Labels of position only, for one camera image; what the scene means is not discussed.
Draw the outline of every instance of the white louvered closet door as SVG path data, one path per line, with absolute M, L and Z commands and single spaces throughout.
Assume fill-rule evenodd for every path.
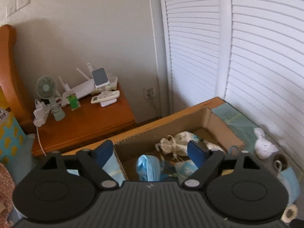
M 232 0 L 226 101 L 304 169 L 304 0 Z
M 171 113 L 215 95 L 219 0 L 162 1 Z

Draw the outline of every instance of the ribbed black surface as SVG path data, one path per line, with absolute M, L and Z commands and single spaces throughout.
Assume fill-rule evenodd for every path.
M 177 183 L 126 182 L 116 191 L 103 192 L 94 206 L 74 220 L 61 224 L 32 224 L 22 220 L 16 228 L 244 228 L 214 213 L 198 192 L 182 190 Z M 248 227 L 283 228 L 280 221 Z

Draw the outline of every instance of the fan grille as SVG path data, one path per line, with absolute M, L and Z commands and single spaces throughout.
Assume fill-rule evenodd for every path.
M 49 99 L 56 91 L 56 81 L 51 76 L 42 76 L 36 84 L 36 92 L 40 98 Z

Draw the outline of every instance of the wooden headboard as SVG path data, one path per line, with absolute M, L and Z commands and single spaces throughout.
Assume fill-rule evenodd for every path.
M 21 128 L 29 134 L 36 132 L 32 113 L 35 107 L 14 63 L 15 43 L 16 29 L 10 25 L 0 27 L 0 86 Z

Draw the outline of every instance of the small fan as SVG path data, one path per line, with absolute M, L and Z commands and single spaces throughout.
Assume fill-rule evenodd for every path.
M 65 112 L 57 104 L 54 93 L 56 91 L 56 81 L 50 76 L 42 76 L 36 84 L 36 92 L 40 98 L 50 101 L 51 110 L 56 121 L 60 121 L 65 117 Z

